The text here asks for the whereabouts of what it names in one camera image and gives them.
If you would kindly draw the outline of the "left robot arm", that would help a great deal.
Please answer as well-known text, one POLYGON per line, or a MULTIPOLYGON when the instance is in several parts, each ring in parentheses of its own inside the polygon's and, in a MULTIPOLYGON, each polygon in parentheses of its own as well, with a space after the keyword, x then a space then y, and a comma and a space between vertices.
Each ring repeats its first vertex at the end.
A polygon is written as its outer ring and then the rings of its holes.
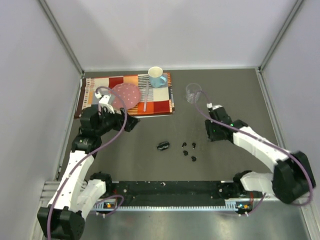
POLYGON ((40 207, 37 219, 48 239, 79 240, 86 218, 100 198, 109 198, 114 191, 106 173, 94 173, 86 186, 85 177, 98 151, 107 145, 102 136, 111 130, 130 132, 140 120, 124 108, 111 113, 104 107, 85 108, 80 116, 78 134, 71 144, 69 160, 59 186, 46 207, 40 207))

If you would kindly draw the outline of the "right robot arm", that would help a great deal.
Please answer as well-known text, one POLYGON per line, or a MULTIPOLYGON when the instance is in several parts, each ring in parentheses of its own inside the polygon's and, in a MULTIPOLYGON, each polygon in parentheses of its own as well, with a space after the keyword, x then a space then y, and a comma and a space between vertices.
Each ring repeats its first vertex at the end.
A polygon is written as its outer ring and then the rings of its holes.
POLYGON ((246 170, 234 176, 233 192, 245 198, 251 191, 272 194, 285 204, 293 204, 313 193, 316 181, 305 153, 291 152, 257 134, 242 120, 232 120, 222 105, 206 105, 207 138, 211 142, 229 141, 261 161, 270 173, 246 170))

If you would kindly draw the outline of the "pink polka dot plate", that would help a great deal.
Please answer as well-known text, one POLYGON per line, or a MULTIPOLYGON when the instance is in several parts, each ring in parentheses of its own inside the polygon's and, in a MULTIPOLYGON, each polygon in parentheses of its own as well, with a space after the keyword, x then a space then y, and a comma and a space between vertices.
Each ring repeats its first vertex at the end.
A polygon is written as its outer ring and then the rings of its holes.
POLYGON ((112 106, 116 109, 123 108, 123 100, 127 110, 134 108, 141 100, 140 88, 131 83, 121 83, 112 89, 119 97, 115 96, 112 106))

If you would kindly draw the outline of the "colourful patchwork placemat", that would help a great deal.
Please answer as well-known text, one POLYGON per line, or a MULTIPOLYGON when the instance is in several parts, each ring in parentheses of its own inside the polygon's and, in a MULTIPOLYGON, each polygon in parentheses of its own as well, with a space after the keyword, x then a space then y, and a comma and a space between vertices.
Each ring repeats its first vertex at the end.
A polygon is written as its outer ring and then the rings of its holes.
POLYGON ((147 80, 149 79, 149 76, 146 73, 83 78, 81 80, 80 95, 74 118, 78 119, 81 116, 83 109, 90 107, 91 105, 96 105, 99 102, 95 97, 95 90, 97 87, 106 86, 113 89, 121 84, 135 85, 141 92, 140 102, 128 110, 130 115, 140 117, 173 114, 175 112, 175 105, 171 74, 165 72, 163 75, 167 79, 167 84, 159 88, 153 88, 151 85, 149 86, 146 106, 144 106, 144 101, 147 80))

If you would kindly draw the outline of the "pink plastic knife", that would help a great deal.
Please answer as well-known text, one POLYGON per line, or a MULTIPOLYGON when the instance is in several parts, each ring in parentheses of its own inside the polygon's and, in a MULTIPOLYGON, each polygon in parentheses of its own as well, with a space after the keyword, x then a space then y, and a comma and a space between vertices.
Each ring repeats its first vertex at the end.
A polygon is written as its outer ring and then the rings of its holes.
POLYGON ((149 81, 146 81, 145 93, 144 93, 144 102, 143 102, 143 112, 145 113, 147 110, 148 104, 148 95, 149 95, 149 81))

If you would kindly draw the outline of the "clear drinking glass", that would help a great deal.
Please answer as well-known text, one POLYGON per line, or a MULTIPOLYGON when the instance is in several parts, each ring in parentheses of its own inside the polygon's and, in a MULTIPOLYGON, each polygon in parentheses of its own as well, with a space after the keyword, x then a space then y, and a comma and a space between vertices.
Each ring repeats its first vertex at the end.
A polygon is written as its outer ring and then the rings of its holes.
POLYGON ((186 86, 186 100, 190 104, 194 104, 200 97, 201 86, 197 83, 190 83, 186 86))

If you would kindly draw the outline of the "light blue mug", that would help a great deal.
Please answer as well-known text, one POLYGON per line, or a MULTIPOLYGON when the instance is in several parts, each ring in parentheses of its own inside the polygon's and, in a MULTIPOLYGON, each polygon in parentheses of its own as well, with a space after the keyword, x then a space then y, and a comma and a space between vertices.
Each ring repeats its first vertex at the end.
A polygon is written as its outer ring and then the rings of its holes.
POLYGON ((148 70, 148 77, 153 88, 161 88, 167 84, 163 69, 158 66, 153 66, 148 70))

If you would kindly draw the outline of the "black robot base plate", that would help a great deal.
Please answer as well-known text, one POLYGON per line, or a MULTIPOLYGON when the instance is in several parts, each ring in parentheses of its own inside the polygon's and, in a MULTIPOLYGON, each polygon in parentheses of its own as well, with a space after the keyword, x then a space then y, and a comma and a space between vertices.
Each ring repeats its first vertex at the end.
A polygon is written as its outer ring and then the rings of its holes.
POLYGON ((215 207, 239 198, 232 182, 119 181, 112 192, 124 196, 124 207, 215 207))

